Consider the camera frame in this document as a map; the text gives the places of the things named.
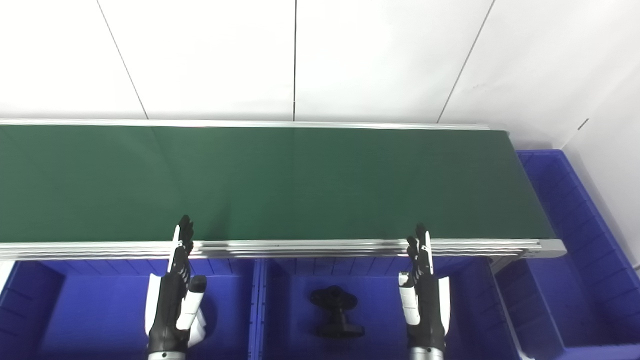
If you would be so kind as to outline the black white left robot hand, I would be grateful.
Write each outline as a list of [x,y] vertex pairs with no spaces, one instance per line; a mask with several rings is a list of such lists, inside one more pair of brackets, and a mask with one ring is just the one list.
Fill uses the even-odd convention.
[[193,235],[194,223],[185,214],[174,229],[165,274],[149,276],[144,312],[149,360],[185,360],[188,349],[206,337],[201,305],[208,280],[191,274]]

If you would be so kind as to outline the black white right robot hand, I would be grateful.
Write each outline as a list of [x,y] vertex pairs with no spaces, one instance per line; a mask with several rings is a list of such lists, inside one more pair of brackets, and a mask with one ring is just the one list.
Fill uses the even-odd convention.
[[398,272],[397,280],[410,359],[442,360],[451,311],[442,311],[441,285],[448,291],[450,283],[435,275],[430,233],[424,224],[418,223],[415,235],[407,237],[406,253],[411,269]]

